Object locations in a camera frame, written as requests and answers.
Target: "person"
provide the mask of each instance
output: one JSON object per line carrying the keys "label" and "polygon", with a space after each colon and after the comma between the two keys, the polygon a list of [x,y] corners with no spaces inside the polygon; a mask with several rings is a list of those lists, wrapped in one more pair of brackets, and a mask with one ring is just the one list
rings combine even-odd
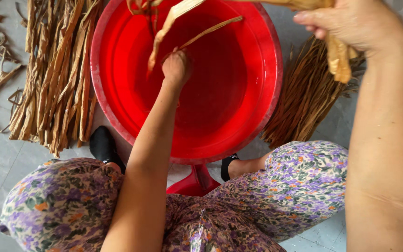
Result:
{"label": "person", "polygon": [[345,208],[348,251],[403,251],[403,24],[379,0],[337,0],[294,21],[365,51],[349,156],[330,142],[291,142],[254,160],[226,158],[230,180],[205,197],[166,195],[191,68],[174,50],[127,166],[109,131],[97,129],[96,159],[49,161],[13,188],[0,231],[27,251],[281,252],[278,242]]}

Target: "floral dress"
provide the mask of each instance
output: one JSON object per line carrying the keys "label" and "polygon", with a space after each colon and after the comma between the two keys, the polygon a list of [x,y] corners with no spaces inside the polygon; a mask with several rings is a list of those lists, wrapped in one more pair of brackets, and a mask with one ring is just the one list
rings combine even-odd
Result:
{"label": "floral dress", "polygon": [[[205,197],[167,195],[163,251],[285,251],[344,208],[347,150],[326,141],[275,149],[265,169]],[[0,231],[26,251],[100,251],[123,175],[91,158],[52,160],[9,193]]]}

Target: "foot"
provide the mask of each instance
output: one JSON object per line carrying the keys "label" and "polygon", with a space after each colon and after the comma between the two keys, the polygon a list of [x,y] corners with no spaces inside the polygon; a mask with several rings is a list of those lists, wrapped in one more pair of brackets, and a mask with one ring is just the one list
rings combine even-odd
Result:
{"label": "foot", "polygon": [[110,131],[105,126],[97,128],[90,138],[90,152],[103,163],[115,163],[125,174],[125,165],[117,154],[116,142]]}
{"label": "foot", "polygon": [[236,159],[239,159],[239,157],[237,156],[237,153],[234,153],[231,156],[222,159],[222,168],[220,170],[220,175],[221,175],[223,181],[226,182],[231,179],[229,172],[228,172],[228,167],[231,164],[231,162]]}

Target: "gray tile floor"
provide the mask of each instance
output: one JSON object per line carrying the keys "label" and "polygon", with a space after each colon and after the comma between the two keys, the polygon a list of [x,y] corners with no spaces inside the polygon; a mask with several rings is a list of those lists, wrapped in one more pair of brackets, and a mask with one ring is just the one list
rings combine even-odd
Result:
{"label": "gray tile floor", "polygon": [[[21,5],[25,6],[26,0],[20,0]],[[270,14],[273,23],[278,32],[281,47],[283,49],[284,60],[287,59],[291,44],[299,46],[308,36],[302,26],[294,25],[292,22],[293,13],[281,7],[275,7],[265,4],[267,12]],[[25,28],[20,26],[19,17],[14,8],[12,0],[0,1],[0,14],[5,15],[6,19],[0,24],[0,27],[6,31],[13,51],[20,55],[23,63],[27,63],[28,55],[24,52]],[[5,68],[10,70],[14,66],[6,64]],[[17,88],[23,88],[25,82],[24,73],[19,74],[14,81],[7,83],[6,87],[0,92],[0,129],[8,124],[10,115],[10,103],[7,97]],[[342,146],[349,147],[349,138],[351,134],[357,94],[352,94],[352,98],[340,98],[331,109],[324,122],[317,128],[312,140],[330,140]],[[102,110],[98,107],[94,118],[94,128],[99,125],[109,126],[109,122],[104,116]],[[124,162],[128,160],[132,146],[122,140],[120,135],[112,132],[117,139],[118,149]],[[9,141],[7,134],[0,135],[0,213],[3,201],[10,189],[27,173],[52,158],[47,149],[34,143]],[[269,151],[268,147],[258,138],[253,140],[248,146],[238,152],[242,159],[257,158],[263,156]],[[82,148],[72,147],[61,153],[61,159],[75,157],[91,157],[87,146]],[[211,176],[219,182],[220,162],[208,164]],[[190,167],[187,165],[170,165],[167,186],[180,181],[190,173]],[[325,220],[321,224],[310,230],[291,238],[282,243],[288,252],[344,252],[346,251],[346,224],[344,212]],[[0,234],[0,252],[21,251],[19,246],[11,238]]]}

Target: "hand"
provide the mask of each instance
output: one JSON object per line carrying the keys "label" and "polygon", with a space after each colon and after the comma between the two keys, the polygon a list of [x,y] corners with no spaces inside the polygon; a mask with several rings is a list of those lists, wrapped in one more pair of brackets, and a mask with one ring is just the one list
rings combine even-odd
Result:
{"label": "hand", "polygon": [[[137,9],[133,9],[132,4],[136,4]],[[130,13],[133,15],[141,15],[144,13],[142,10],[142,0],[127,0],[127,7],[129,8]]]}
{"label": "hand", "polygon": [[380,0],[336,0],[334,8],[300,11],[293,20],[319,39],[331,32],[367,57],[403,42],[402,21]]}
{"label": "hand", "polygon": [[186,49],[178,50],[175,47],[163,64],[163,73],[166,84],[182,88],[192,74],[192,62],[186,54]]}

